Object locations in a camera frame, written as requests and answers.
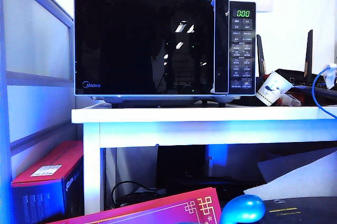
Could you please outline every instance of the blue light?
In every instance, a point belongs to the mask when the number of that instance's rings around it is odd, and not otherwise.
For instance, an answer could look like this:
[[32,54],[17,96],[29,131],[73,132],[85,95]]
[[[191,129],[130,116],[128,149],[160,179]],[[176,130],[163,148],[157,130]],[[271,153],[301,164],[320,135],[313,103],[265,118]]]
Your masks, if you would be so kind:
[[210,168],[213,166],[226,166],[227,164],[227,144],[212,144],[208,147],[208,156],[212,157]]

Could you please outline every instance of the blue cable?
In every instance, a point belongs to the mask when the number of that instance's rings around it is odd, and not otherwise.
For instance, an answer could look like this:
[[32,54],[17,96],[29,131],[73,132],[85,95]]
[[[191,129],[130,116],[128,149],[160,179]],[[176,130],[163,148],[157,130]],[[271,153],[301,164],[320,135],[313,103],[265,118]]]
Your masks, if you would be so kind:
[[317,76],[315,77],[314,79],[314,82],[312,83],[312,87],[311,87],[311,95],[312,95],[312,98],[314,100],[314,102],[316,103],[316,105],[322,110],[324,111],[325,113],[327,113],[328,115],[331,115],[333,118],[337,119],[337,116],[326,111],[316,100],[316,97],[315,97],[315,84],[318,80],[318,78],[323,74],[323,72],[325,72],[326,70],[329,70],[330,69],[330,66],[328,66],[327,68],[325,68],[324,70],[322,70],[320,73],[317,74]]

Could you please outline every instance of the red book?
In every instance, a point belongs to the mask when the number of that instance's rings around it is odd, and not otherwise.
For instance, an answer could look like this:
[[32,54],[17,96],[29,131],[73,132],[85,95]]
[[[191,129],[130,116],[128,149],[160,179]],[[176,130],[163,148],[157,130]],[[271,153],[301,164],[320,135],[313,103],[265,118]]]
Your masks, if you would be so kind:
[[150,200],[53,224],[134,224],[197,222],[218,224],[221,208],[214,188]]

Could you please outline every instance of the red box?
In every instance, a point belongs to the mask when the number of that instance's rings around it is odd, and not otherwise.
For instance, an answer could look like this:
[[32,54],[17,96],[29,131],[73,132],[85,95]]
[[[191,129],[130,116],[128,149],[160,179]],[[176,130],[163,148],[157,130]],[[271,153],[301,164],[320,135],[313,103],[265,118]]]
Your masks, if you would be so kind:
[[83,143],[64,141],[12,181],[15,223],[84,214]]

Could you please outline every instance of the white cup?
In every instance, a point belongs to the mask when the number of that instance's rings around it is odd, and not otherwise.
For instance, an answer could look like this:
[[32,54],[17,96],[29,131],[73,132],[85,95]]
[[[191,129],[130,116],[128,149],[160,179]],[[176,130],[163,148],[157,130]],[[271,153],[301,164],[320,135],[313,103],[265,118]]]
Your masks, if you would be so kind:
[[255,96],[267,106],[271,106],[280,98],[281,93],[285,94],[292,87],[293,85],[280,74],[271,72]]

